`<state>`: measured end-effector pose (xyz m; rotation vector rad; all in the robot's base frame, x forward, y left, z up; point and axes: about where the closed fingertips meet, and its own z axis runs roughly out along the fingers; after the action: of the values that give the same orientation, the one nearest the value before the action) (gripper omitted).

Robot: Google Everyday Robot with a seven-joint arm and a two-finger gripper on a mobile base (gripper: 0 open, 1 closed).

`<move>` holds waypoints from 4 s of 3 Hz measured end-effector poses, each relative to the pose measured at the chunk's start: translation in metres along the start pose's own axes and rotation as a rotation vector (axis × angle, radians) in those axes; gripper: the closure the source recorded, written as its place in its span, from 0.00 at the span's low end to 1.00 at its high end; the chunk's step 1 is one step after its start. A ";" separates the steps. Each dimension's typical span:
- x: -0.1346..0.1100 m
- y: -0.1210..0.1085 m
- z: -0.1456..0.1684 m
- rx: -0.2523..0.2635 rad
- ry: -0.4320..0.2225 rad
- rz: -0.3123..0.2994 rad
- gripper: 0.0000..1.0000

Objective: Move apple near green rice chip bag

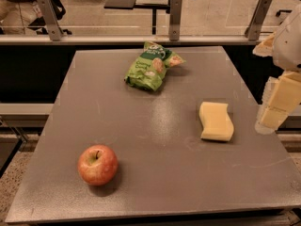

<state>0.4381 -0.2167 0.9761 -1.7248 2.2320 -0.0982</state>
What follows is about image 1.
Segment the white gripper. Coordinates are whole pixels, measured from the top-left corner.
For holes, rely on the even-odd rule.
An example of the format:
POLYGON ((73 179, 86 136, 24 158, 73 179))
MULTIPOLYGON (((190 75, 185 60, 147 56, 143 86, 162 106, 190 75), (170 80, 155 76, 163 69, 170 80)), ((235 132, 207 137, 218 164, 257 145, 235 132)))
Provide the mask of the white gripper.
POLYGON ((262 135, 275 132, 301 104, 301 4, 278 27, 255 46, 252 53, 272 56, 274 64, 285 70, 279 77, 269 77, 263 91, 255 130, 262 135))

